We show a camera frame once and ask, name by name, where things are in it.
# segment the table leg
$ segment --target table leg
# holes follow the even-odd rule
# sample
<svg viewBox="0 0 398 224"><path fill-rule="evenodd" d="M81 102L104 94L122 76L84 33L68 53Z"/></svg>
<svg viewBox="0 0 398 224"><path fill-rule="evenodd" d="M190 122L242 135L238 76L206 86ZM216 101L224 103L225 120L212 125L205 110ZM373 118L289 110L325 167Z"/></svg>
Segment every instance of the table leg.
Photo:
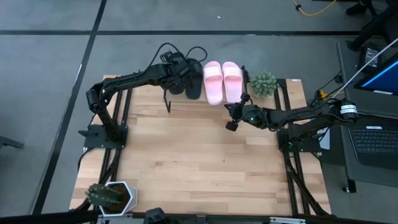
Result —
<svg viewBox="0 0 398 224"><path fill-rule="evenodd" d="M348 184L348 187L343 187L343 191L350 193L350 194L356 193L355 181L351 180L351 179L347 179L347 184Z"/></svg>

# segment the yellow cable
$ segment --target yellow cable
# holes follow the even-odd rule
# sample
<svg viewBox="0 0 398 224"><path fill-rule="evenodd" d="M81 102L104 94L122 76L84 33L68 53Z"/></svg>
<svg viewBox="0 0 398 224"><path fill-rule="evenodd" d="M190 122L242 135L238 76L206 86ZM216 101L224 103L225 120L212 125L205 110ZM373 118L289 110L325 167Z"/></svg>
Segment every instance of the yellow cable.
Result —
<svg viewBox="0 0 398 224"><path fill-rule="evenodd" d="M327 10L327 9L328 9L332 4L334 4L336 1L337 1L337 0L334 0L334 1L331 2L326 8L322 9L322 10L319 11L319 12L313 13L313 14L307 14L307 13L305 13L303 10L301 10L301 7L299 7L298 9L300 10L300 12L301 12L302 14L304 14L304 15L306 15L306 16L316 16L316 15L318 15L319 13L321 13L321 12ZM294 2L294 4L295 4L296 6L298 6L296 0L293 0L293 2Z"/></svg>

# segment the laptop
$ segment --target laptop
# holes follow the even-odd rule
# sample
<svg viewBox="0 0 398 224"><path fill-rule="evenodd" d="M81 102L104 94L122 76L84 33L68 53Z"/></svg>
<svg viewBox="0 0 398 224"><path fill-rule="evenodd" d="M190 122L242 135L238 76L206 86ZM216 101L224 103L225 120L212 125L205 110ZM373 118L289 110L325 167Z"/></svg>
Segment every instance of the laptop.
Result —
<svg viewBox="0 0 398 224"><path fill-rule="evenodd" d="M359 112L375 116L398 117L398 53L380 69L362 77L350 91L357 96ZM398 125L380 122L359 123L348 128L358 162L366 166L398 170Z"/></svg>

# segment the blue screen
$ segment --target blue screen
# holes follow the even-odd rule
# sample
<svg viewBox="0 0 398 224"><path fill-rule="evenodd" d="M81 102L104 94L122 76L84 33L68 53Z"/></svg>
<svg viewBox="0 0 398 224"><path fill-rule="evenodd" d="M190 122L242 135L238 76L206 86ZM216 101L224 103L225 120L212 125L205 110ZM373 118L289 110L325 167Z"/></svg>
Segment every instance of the blue screen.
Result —
<svg viewBox="0 0 398 224"><path fill-rule="evenodd" d="M398 61L362 85L374 90L398 93Z"/></svg>

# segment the pink slide sandal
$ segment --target pink slide sandal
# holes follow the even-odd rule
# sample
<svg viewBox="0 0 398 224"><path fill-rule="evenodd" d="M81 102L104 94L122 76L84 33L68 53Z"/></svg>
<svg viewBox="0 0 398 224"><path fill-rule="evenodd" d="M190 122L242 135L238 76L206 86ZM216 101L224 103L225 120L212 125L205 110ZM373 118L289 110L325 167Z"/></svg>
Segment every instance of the pink slide sandal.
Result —
<svg viewBox="0 0 398 224"><path fill-rule="evenodd" d="M211 105L218 105L223 101L223 74L221 65L212 61L203 68L203 82L207 102Z"/></svg>
<svg viewBox="0 0 398 224"><path fill-rule="evenodd" d="M241 101L243 75L242 70L233 62L223 64L226 101L238 103Z"/></svg>

